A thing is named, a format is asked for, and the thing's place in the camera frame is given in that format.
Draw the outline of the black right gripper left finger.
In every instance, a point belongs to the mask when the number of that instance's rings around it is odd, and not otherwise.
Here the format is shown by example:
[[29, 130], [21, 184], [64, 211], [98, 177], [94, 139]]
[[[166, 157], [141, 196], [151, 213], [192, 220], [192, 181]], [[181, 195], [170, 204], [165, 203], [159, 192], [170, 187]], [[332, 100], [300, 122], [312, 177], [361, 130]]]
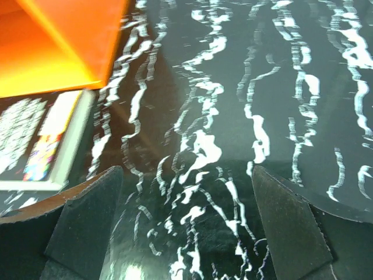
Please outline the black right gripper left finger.
[[99, 279], [122, 167], [1, 216], [1, 279]]

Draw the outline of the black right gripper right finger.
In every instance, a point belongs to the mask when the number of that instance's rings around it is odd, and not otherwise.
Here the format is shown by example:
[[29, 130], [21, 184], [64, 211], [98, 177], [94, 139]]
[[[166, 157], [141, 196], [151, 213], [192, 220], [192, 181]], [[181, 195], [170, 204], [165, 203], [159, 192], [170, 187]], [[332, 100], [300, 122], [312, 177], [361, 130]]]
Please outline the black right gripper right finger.
[[277, 279], [372, 279], [372, 212], [262, 166], [252, 187]]

